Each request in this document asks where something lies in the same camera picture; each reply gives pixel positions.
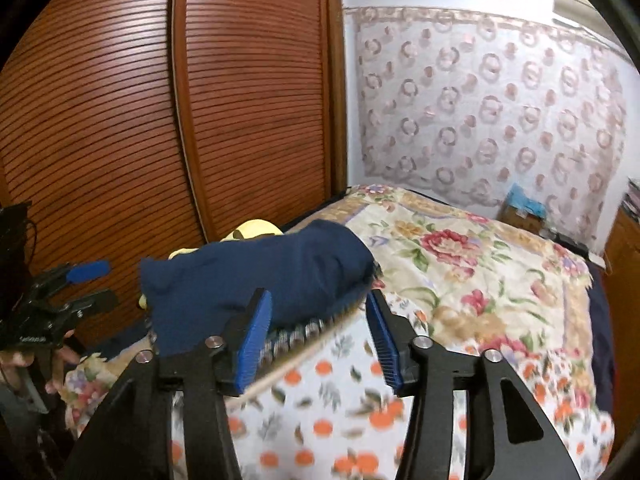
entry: blue towel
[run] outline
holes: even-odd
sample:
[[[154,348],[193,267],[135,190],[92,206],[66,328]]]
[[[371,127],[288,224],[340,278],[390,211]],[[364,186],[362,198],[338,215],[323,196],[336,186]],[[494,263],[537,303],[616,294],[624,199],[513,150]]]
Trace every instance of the blue towel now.
[[[362,297],[374,259],[343,225],[315,220],[300,232],[208,244],[171,260],[140,262],[161,355],[187,352],[242,312],[256,288],[273,297],[272,328],[326,319]]]
[[[505,202],[518,210],[527,211],[538,218],[542,218],[543,220],[546,218],[546,209],[544,204],[528,198],[524,194],[524,190],[518,184],[513,184],[505,198]]]

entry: human hand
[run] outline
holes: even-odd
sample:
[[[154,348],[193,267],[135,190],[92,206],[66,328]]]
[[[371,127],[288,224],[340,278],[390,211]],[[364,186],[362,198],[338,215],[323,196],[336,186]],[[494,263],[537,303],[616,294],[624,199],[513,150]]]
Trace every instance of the human hand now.
[[[70,330],[65,338],[71,337],[74,331]],[[22,386],[17,368],[31,366],[34,355],[30,352],[0,352],[0,383],[8,383],[11,388],[19,390]],[[77,365],[80,356],[68,346],[63,346],[53,352],[51,357],[51,379],[45,385],[48,394],[54,394],[62,389],[65,381],[65,363]]]

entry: bedsheet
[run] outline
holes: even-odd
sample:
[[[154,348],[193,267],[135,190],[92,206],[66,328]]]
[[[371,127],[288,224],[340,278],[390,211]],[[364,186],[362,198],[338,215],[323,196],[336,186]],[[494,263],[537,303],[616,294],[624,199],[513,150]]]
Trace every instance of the bedsheet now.
[[[583,260],[500,222],[386,186],[357,187],[313,218],[341,222],[372,251],[380,288],[417,333],[448,349],[500,349],[554,424],[583,479],[606,466],[614,428],[595,403]],[[66,378],[69,423],[82,431],[142,341],[110,363],[91,356]],[[384,383],[362,306],[318,350],[284,365],[260,391],[228,405],[244,480],[391,479],[411,399]],[[186,477],[182,397],[172,452]],[[463,478],[465,397],[455,397],[450,480]]]

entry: wooden cabinet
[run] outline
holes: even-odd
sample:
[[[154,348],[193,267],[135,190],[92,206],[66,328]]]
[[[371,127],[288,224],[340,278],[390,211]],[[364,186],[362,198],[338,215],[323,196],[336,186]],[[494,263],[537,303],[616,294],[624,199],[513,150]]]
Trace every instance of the wooden cabinet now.
[[[609,300],[617,377],[613,419],[616,451],[640,417],[640,225],[618,211],[606,248],[604,285]]]

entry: metal screw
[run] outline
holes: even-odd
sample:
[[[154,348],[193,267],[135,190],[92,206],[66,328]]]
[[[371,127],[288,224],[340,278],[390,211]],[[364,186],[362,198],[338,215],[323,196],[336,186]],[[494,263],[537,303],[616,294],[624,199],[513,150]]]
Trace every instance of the metal screw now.
[[[136,362],[141,365],[146,364],[154,358],[154,353],[151,350],[143,350],[136,354]]]
[[[502,354],[492,348],[484,353],[484,357],[492,363],[499,363],[500,361],[502,361]]]
[[[207,345],[207,348],[220,348],[224,343],[225,340],[219,335],[212,335],[204,340],[204,344]]]
[[[424,348],[426,350],[427,348],[431,348],[433,346],[433,339],[425,335],[419,335],[418,337],[414,338],[414,345],[416,345],[418,348]]]
[[[306,326],[305,326],[305,337],[307,339],[311,339],[312,337],[316,337],[318,335],[320,335],[320,333],[322,332],[322,327],[321,324],[322,321],[310,321]]]

